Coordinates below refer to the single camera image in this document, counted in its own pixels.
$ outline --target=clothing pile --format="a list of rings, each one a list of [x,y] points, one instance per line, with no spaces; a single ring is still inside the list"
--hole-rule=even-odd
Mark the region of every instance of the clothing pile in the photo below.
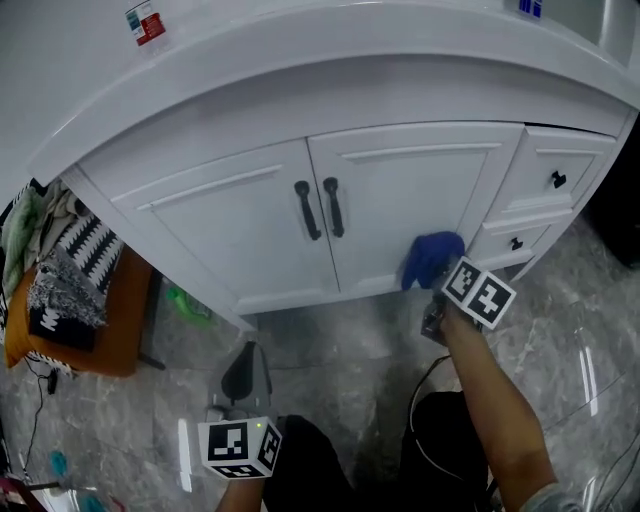
[[[106,294],[123,244],[60,180],[25,186],[0,215],[0,341],[25,272],[29,334],[91,351],[106,325]]]

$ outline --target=red label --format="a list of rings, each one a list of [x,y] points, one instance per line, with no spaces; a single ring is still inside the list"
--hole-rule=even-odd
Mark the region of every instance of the red label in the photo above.
[[[140,20],[140,25],[142,26],[142,30],[144,30],[144,35],[137,39],[138,46],[148,43],[165,32],[164,25],[160,20],[160,14],[157,12],[153,13],[148,18]]]

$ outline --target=white countertop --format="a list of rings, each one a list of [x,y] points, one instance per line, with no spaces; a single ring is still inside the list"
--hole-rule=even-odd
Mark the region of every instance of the white countertop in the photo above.
[[[124,13],[135,3],[0,3],[4,183],[27,175],[47,183],[177,103],[336,58],[490,59],[566,77],[640,109],[640,43],[627,69],[559,24],[506,11],[502,0],[157,0],[167,33],[153,48],[138,48],[129,31]],[[6,190],[0,186],[0,201]]]

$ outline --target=cabinet door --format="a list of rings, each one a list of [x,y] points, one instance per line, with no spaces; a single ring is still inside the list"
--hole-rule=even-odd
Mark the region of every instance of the cabinet door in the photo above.
[[[338,291],[303,140],[204,163],[113,201],[236,313],[306,305]]]
[[[341,292],[356,297],[399,289],[405,258],[419,235],[457,231],[468,245],[523,128],[428,123],[310,138]],[[326,180],[337,184],[333,201]],[[344,234],[336,229],[338,209]]]

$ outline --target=black cabinet handle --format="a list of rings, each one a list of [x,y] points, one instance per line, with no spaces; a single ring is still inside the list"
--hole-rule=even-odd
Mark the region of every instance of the black cabinet handle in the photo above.
[[[344,235],[344,226],[342,225],[342,213],[340,213],[340,205],[338,204],[338,197],[336,196],[338,180],[336,178],[327,178],[322,184],[327,194],[329,194],[329,202],[331,203],[333,234],[338,238],[342,238],[342,235]]]
[[[300,205],[302,206],[302,215],[304,217],[304,223],[307,225],[307,231],[309,236],[314,242],[322,236],[322,233],[316,228],[316,221],[313,218],[313,212],[311,206],[309,206],[309,184],[306,181],[298,181],[293,186],[296,194],[300,197]]]
[[[560,174],[558,171],[554,171],[551,177],[553,178],[553,186],[555,188],[560,188],[567,182],[566,174]]]
[[[512,251],[517,251],[518,249],[521,249],[522,246],[524,245],[523,242],[521,242],[520,240],[518,240],[518,237],[515,237],[511,240],[511,250]]]

